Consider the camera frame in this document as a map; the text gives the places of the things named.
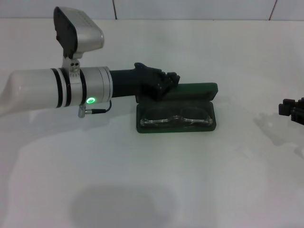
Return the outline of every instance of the white table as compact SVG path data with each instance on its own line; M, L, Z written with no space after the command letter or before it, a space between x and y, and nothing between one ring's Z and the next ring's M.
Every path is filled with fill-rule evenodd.
M134 97L0 118L2 228L299 228L304 126L278 116L304 96L304 23L96 21L82 66L175 71L216 82L217 128L138 134ZM0 89L14 69L60 67L51 19L0 20Z

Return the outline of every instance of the eyeglasses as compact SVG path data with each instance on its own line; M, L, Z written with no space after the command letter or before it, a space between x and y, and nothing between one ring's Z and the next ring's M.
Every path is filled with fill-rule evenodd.
M145 112L140 124L145 127L209 126L213 120L205 109L198 107L151 108Z

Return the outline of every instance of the cable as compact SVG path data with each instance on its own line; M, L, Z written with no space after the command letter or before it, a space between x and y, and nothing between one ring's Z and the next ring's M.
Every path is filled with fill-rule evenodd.
M112 108L112 101L110 100L110 106L108 109L92 109L92 114L100 114L100 113L107 113Z

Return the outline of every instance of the green led light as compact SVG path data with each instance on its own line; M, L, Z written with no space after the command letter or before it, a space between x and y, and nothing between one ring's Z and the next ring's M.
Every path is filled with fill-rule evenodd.
M95 102L95 98L90 97L90 98L87 99L86 102L87 102L88 104L94 103L94 102Z

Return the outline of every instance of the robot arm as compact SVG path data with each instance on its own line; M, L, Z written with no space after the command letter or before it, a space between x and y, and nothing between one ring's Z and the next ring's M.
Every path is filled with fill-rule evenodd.
M141 63L135 63L132 70L82 68L79 59L83 53L103 47L102 30L83 11L65 7L55 8L54 24L63 48L62 67L12 72L0 96L0 114L78 105L78 116L84 117L105 112L86 110L86 104L130 95L159 100L178 86L176 73L166 74Z

